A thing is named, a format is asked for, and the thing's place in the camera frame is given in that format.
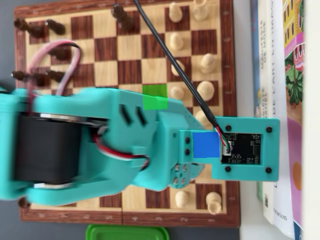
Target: wooden chessboard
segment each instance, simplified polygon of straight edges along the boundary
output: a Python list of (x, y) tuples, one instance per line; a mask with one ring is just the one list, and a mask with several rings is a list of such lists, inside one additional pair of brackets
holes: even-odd
[[(208, 19), (193, 19), (191, 0), (177, 0), (183, 19), (173, 23), (169, 19), (169, 0), (139, 1), (160, 36), (169, 46), (173, 32), (181, 34), (184, 45), (180, 51), (169, 50), (185, 66), (185, 72), (197, 86), (201, 81), (212, 82), (215, 93), (207, 102), (216, 116), (236, 116), (236, 88), (234, 67), (234, 33), (232, 0), (208, 0)], [(173, 86), (183, 88), (184, 105), (192, 114), (200, 110), (184, 82), (171, 72), (171, 65), (160, 46), (139, 16), (132, 0), (118, 0), (134, 19), (134, 31), (127, 33), (117, 27), (110, 8), (114, 0), (69, 0), (29, 6), (19, 6), (14, 17), (23, 17), (33, 25), (43, 25), (53, 19), (66, 27), (66, 34), (58, 36), (45, 29), (45, 37), (36, 39), (14, 29), (15, 70), (24, 71), (31, 56), (44, 44), (59, 38), (74, 40), (83, 51), (80, 66), (67, 87), (74, 94), (84, 87), (113, 87), (142, 92), (144, 85), (166, 85), (167, 96)], [(200, 71), (202, 57), (211, 53), (217, 67), (210, 74)], [(47, 56), (36, 71), (51, 69), (65, 71), (69, 61), (57, 61)], [(51, 81), (39, 88), (54, 94), (57, 84)], [(179, 209), (174, 201), (176, 189), (160, 192), (128, 186), (123, 192), (87, 199), (65, 206), (49, 207), (31, 204), (20, 208), (23, 221), (98, 223), (149, 226), (211, 226), (238, 227), (240, 225), (240, 196), (237, 181), (211, 179), (211, 166), (206, 165), (199, 177), (185, 187), (189, 203)], [(222, 211), (209, 214), (206, 195), (217, 192), (222, 197)]]

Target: black circuit board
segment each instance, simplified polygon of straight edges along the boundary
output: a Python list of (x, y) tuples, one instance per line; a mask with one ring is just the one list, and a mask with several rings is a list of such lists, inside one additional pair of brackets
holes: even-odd
[(224, 133), (231, 152), (222, 148), (221, 164), (260, 165), (261, 134)]

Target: cable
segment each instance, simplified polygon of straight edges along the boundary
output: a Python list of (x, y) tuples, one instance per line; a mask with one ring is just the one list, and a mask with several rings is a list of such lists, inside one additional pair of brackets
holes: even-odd
[(201, 107), (201, 109), (202, 109), (204, 115), (206, 116), (206, 118), (212, 124), (212, 126), (215, 129), (215, 131), (217, 131), (218, 135), (220, 136), (222, 144), (226, 146), (226, 152), (230, 153), (230, 150), (231, 150), (230, 144), (226, 139), (224, 131), (221, 129), (221, 127), (217, 123), (217, 120), (216, 120), (214, 114), (211, 112), (210, 108), (207, 106), (207, 104), (205, 103), (204, 99), (198, 93), (198, 91), (195, 88), (195, 86), (188, 79), (187, 75), (184, 73), (184, 71), (182, 70), (180, 65), (177, 63), (176, 59), (173, 57), (171, 52), (168, 50), (167, 46), (164, 44), (164, 42), (160, 38), (160, 36), (157, 33), (156, 29), (154, 28), (154, 26), (152, 25), (152, 23), (148, 19), (147, 15), (145, 14), (144, 10), (140, 6), (139, 1), (138, 0), (133, 0), (133, 2), (135, 4), (137, 10), (139, 11), (141, 17), (143, 18), (145, 24), (148, 26), (148, 28), (152, 32), (153, 36), (155, 37), (157, 42), (160, 44), (160, 46), (161, 46), (162, 50), (164, 51), (166, 57), (169, 59), (170, 63), (174, 66), (175, 70), (177, 71), (179, 76), (182, 78), (182, 80), (184, 81), (186, 86), (189, 88), (190, 92), (192, 93), (192, 95), (194, 96), (196, 101), (199, 103), (199, 106)]

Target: vent slot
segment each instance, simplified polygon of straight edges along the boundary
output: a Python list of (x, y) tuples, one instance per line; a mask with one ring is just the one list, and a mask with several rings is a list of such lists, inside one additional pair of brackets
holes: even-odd
[(120, 108), (119, 110), (120, 110), (120, 113), (122, 115), (123, 120), (126, 122), (127, 125), (131, 125), (132, 119), (129, 116), (129, 113), (128, 113), (126, 106), (123, 104), (120, 104), (119, 108)]
[(137, 106), (137, 107), (136, 107), (135, 113), (136, 113), (136, 115), (138, 116), (138, 119), (139, 119), (141, 125), (142, 125), (142, 126), (147, 125), (147, 120), (146, 120), (146, 118), (145, 118), (145, 116), (144, 116), (144, 113), (143, 113), (143, 111), (141, 110), (141, 107), (140, 107), (140, 106)]

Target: green lid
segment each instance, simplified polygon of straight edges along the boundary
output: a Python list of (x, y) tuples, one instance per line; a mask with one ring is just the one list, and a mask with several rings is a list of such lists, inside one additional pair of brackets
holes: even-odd
[(169, 234), (164, 227), (91, 224), (85, 240), (169, 240)]

